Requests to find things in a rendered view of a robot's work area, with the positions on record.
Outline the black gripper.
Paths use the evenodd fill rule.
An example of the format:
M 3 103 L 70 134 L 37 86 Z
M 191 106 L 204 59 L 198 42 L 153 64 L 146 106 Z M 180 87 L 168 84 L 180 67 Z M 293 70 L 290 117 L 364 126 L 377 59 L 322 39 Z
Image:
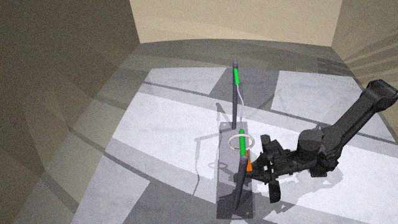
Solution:
M 270 197 L 270 203 L 275 203 L 280 200 L 281 196 L 281 191 L 280 191 L 280 185 L 279 181 L 276 180 L 276 178 L 279 178 L 281 175 L 289 174 L 293 175 L 294 172 L 298 171 L 298 166 L 297 166 L 297 159 L 295 156 L 294 151 L 290 151 L 289 154 L 287 154 L 288 159 L 292 159 L 292 164 L 290 166 L 286 167 L 285 169 L 278 171 L 278 172 L 273 172 L 272 169 L 274 170 L 274 164 L 267 159 L 267 152 L 265 148 L 265 144 L 271 142 L 270 136 L 269 135 L 260 135 L 261 142 L 262 142 L 262 151 L 260 152 L 260 156 L 251 163 L 252 169 L 251 171 L 246 171 L 246 178 L 250 179 L 255 179 L 258 181 L 261 181 L 264 183 L 264 185 L 268 184 L 269 187 L 269 197 Z M 267 166 L 267 170 L 264 170 L 264 167 Z

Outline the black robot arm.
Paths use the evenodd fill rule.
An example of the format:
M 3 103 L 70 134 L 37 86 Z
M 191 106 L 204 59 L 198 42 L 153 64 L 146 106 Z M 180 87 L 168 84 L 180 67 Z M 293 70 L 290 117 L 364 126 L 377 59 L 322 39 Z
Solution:
M 298 137 L 294 151 L 298 171 L 310 170 L 312 177 L 326 177 L 339 164 L 343 147 L 372 118 L 375 113 L 384 111 L 398 100 L 398 90 L 385 81 L 373 80 L 368 83 L 357 101 L 333 125 L 317 131 L 304 130 Z M 265 144 L 266 156 L 274 164 L 274 172 L 292 164 L 288 159 L 288 149 L 273 140 Z

